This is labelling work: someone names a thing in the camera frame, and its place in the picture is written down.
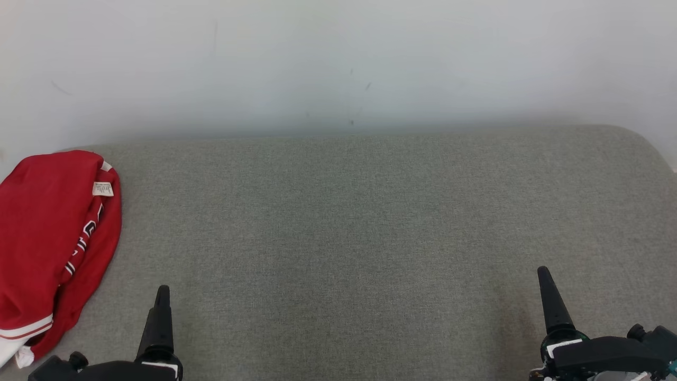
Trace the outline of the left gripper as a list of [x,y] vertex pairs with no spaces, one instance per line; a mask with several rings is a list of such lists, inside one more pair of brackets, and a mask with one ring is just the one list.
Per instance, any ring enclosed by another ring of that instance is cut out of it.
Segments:
[[160,285],[149,310],[135,361],[109,361],[90,366],[74,359],[75,380],[182,380],[184,367],[175,355],[171,291]]

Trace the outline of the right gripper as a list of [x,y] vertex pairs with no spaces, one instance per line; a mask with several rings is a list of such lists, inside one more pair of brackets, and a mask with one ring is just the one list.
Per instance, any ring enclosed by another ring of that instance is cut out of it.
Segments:
[[670,331],[634,325],[625,337],[588,338],[575,329],[547,266],[537,276],[546,337],[540,346],[539,380],[667,380]]

